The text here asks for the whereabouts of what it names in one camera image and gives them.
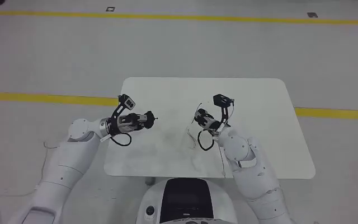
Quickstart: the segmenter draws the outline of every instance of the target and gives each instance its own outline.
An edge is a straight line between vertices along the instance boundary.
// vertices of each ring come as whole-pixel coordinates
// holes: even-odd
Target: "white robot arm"
[[[222,108],[220,122],[204,109],[195,113],[195,120],[213,136],[213,142],[223,148],[237,187],[259,223],[292,224],[280,183],[258,140],[245,139],[228,125],[228,107],[234,106],[234,100],[219,94],[214,96],[214,104]],[[254,158],[254,166],[241,167],[242,161]]]
[[[68,130],[68,137],[55,150],[49,161],[45,178],[30,202],[18,211],[9,224],[58,224],[61,221],[63,206],[77,181],[90,167],[101,141],[117,134],[151,128],[154,115],[151,111],[141,114],[120,116],[124,109],[133,109],[135,103],[127,95],[119,96],[119,105],[112,117],[89,122],[75,120]]]
[[[260,143],[254,138],[242,138],[233,128],[225,128],[218,142],[224,148],[240,193],[259,223],[292,224],[279,180]],[[241,167],[241,161],[254,158],[254,166]]]

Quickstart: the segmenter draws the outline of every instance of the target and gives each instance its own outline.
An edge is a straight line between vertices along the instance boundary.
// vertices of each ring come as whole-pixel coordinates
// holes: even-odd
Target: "yellow floor line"
[[[200,20],[200,21],[231,21],[231,22],[279,22],[279,23],[290,23],[290,24],[358,25],[358,20],[326,20],[320,18],[254,18],[254,17],[234,17],[234,16],[143,15],[143,14],[83,13],[83,12],[34,12],[34,11],[0,11],[0,15],[127,18],[127,19],[142,19],[142,20]]]
[[[96,106],[117,106],[118,98],[62,96],[46,94],[15,94],[0,92],[0,101],[46,102],[50,104],[82,104]]]
[[[46,94],[18,94],[0,92],[0,101],[17,102],[44,102],[50,104],[80,104],[95,106],[117,106],[118,98],[89,97],[89,96],[63,96]],[[358,119],[358,110],[295,108],[297,116],[315,118]]]

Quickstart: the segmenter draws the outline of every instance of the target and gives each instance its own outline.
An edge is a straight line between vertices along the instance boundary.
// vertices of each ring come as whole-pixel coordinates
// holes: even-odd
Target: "white table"
[[[110,141],[105,160],[111,176],[164,176],[223,178],[223,165],[217,145],[205,152],[194,144],[200,127],[192,122],[199,103],[217,120],[221,110],[213,96],[235,99],[229,123],[243,133],[255,136],[266,151],[279,179],[310,179],[315,168],[283,81],[270,78],[128,78],[122,94],[136,106],[134,113],[151,110],[153,128],[130,133],[133,141],[119,147]],[[118,140],[127,142],[124,136]],[[202,135],[203,144],[211,143]],[[226,177],[232,178],[224,157]]]

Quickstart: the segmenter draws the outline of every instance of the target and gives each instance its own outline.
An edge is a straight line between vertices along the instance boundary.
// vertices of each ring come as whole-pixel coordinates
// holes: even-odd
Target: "gray floor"
[[[358,19],[355,1],[24,1],[0,10]],[[215,21],[0,16],[0,92],[115,97],[127,77],[274,77],[294,106],[358,109],[357,26]],[[43,141],[55,146],[72,120],[111,107],[0,102],[0,194],[27,192],[40,178]],[[316,168],[311,180],[280,180],[298,224],[358,220],[357,120],[299,118]],[[134,222],[143,178],[107,176],[106,146],[73,189],[64,223]],[[214,180],[241,223],[257,223],[231,180]],[[3,222],[30,197],[0,197]]]

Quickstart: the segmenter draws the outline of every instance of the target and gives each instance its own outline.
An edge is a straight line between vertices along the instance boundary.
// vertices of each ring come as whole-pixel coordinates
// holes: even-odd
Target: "black square marker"
[[[116,7],[107,7],[106,12],[114,12]]]
[[[317,14],[315,12],[307,12],[307,15],[310,18],[318,18]]]

